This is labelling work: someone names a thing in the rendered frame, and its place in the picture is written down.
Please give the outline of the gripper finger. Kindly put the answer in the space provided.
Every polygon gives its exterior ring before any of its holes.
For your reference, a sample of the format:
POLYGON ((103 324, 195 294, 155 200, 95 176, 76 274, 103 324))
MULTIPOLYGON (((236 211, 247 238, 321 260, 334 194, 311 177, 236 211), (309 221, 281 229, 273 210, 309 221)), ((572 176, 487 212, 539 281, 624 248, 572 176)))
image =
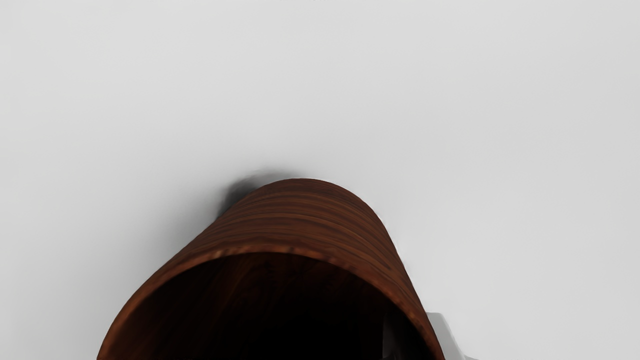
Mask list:
POLYGON ((426 315, 438 339, 445 360, 478 360, 464 354, 442 313, 427 312, 426 315))

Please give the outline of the brown wooden mug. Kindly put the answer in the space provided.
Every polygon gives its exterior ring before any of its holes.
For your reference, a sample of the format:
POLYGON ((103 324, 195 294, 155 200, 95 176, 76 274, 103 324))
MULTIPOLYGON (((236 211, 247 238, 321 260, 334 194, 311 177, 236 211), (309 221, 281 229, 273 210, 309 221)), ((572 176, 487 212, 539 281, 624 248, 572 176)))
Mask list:
POLYGON ((446 360, 393 240, 330 182, 266 184, 128 299, 97 360, 446 360))

